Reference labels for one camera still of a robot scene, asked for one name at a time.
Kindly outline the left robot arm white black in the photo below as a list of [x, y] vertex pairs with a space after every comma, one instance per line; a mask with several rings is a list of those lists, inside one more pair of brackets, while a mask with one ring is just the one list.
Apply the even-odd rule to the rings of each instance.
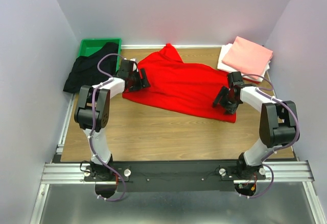
[[107, 145], [105, 135], [109, 122], [110, 99], [124, 92], [139, 91], [149, 88], [146, 71], [138, 68], [135, 59], [122, 59], [115, 75], [102, 70], [98, 64], [98, 71], [107, 76], [107, 80], [96, 85], [81, 87], [74, 120], [83, 130], [91, 151], [89, 166], [83, 170], [86, 178], [109, 181], [116, 173], [110, 169], [112, 153]]

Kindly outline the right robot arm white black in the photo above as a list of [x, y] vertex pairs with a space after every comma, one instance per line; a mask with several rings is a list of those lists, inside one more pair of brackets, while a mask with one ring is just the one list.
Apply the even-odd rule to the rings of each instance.
[[234, 115], [240, 104], [247, 103], [260, 112], [259, 139], [241, 153], [232, 173], [240, 179], [260, 170], [272, 154], [292, 146], [299, 140], [300, 129], [296, 104], [276, 99], [254, 84], [246, 84], [239, 71], [227, 75], [228, 86], [217, 94], [213, 107], [220, 106], [224, 114]]

